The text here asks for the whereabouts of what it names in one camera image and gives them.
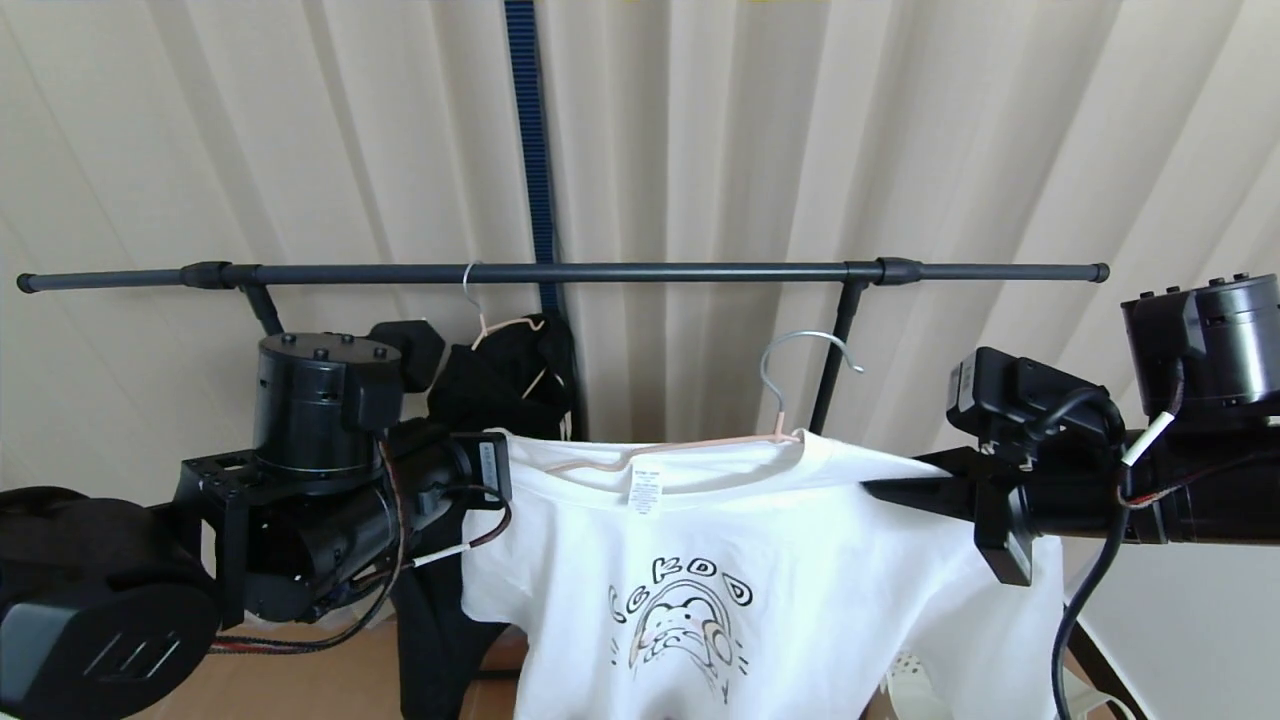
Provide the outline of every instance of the robotic arm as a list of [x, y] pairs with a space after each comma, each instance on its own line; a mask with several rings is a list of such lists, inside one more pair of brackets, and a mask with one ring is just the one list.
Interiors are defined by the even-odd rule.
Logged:
[[[255, 313], [278, 329], [260, 295]], [[1011, 584], [1030, 583], [1041, 534], [1106, 536], [1111, 557], [1121, 541], [1280, 544], [1275, 275], [1143, 293], [1123, 310], [1149, 428], [1126, 432], [1101, 386], [982, 347], [952, 373], [947, 409], [978, 450], [920, 457], [951, 478], [867, 489], [973, 521], [977, 547]], [[0, 493], [0, 711], [125, 716], [206, 653], [253, 642], [218, 635], [246, 610], [315, 621], [378, 592], [332, 641], [273, 652], [332, 647], [411, 565], [413, 530], [453, 505], [509, 512], [502, 434], [398, 421], [404, 392], [426, 389], [442, 351], [422, 322], [366, 337], [275, 332], [259, 343], [253, 447], [183, 461], [173, 502]], [[216, 577], [200, 562], [205, 524]]]

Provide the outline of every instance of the clothing rack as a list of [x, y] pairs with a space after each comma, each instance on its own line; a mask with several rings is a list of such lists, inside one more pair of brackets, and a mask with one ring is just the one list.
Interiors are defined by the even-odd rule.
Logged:
[[[384, 265], [243, 265], [204, 261], [160, 270], [120, 270], [18, 275], [23, 292], [110, 287], [193, 287], [241, 290], [268, 334], [284, 332], [268, 291], [273, 284], [461, 284], [467, 283], [698, 283], [835, 282], [841, 283], [832, 334], [849, 340], [858, 301], [870, 286], [919, 281], [1083, 281], [1101, 283], [1110, 269], [1089, 265], [922, 263], [878, 258], [836, 263], [554, 263], [554, 264], [384, 264]], [[840, 348], [832, 346], [818, 382], [809, 429], [822, 433], [836, 391]]]

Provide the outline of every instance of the printed graphic on shirt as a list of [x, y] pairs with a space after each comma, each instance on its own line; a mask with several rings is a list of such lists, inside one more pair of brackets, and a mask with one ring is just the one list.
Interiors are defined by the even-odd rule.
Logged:
[[[732, 611], [751, 605], [750, 585], [703, 557], [682, 564], [680, 557], [653, 561], [653, 584], [634, 588], [622, 602], [609, 585], [609, 614], [630, 629], [626, 666], [636, 676], [644, 666], [673, 655], [687, 657], [728, 703], [735, 671], [749, 674], [742, 643], [733, 635]], [[609, 642], [612, 665], [618, 665], [620, 643]]]

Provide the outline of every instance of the white cable connector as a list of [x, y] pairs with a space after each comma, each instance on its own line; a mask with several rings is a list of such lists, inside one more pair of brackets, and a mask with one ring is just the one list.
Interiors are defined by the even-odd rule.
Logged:
[[422, 565], [426, 565], [428, 562], [435, 562], [436, 560], [442, 560], [444, 557], [449, 557], [451, 555], [458, 555], [460, 552], [466, 552], [468, 550], [471, 550], [471, 543], [466, 543], [465, 542], [462, 544], [456, 544], [453, 547], [447, 547], [447, 548], [436, 551], [436, 552], [430, 552], [428, 555], [421, 555], [421, 556], [413, 559], [413, 566], [415, 568], [421, 568]]
[[1147, 452], [1147, 448], [1151, 447], [1151, 443], [1156, 442], [1156, 438], [1160, 437], [1160, 433], [1165, 432], [1165, 428], [1167, 428], [1169, 424], [1172, 421], [1174, 416], [1170, 415], [1167, 411], [1156, 415], [1156, 419], [1151, 421], [1151, 427], [1147, 428], [1147, 430], [1143, 432], [1140, 436], [1138, 436], [1138, 439], [1133, 442], [1133, 445], [1124, 454], [1120, 461], [1133, 468], [1133, 465], [1138, 461], [1138, 459], [1142, 457], [1142, 454]]

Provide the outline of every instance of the hanger hook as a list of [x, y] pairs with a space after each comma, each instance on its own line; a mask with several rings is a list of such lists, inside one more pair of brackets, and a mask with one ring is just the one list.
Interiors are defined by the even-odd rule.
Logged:
[[476, 301], [475, 297], [471, 297], [471, 288], [467, 287], [467, 279], [471, 277], [471, 268], [475, 268], [476, 265], [480, 264], [481, 264], [480, 260], [472, 260], [471, 263], [467, 264], [467, 269], [462, 270], [462, 295], [467, 299], [467, 302], [476, 306], [476, 311], [480, 313], [483, 316], [484, 307], [480, 306], [480, 302]]
[[760, 382], [764, 383], [764, 387], [769, 388], [769, 392], [773, 393], [773, 397], [778, 398], [780, 415], [787, 409], [787, 404], [786, 400], [782, 397], [782, 391], [778, 389], [778, 386], [773, 384], [773, 380], [769, 379], [769, 354], [773, 352], [773, 348], [782, 345], [783, 342], [801, 336], [820, 337], [826, 340], [827, 342], [840, 348], [841, 355], [845, 356], [846, 365], [849, 365], [854, 370], [858, 370], [859, 373], [867, 372], [861, 365], [854, 364], [854, 354], [851, 350], [849, 350], [849, 346], [845, 345], [845, 341], [840, 340], [838, 337], [831, 333], [824, 333], [822, 331], [796, 331], [794, 333], [787, 333], [785, 336], [781, 336], [769, 345], [767, 345], [764, 347], [764, 352], [760, 355]]

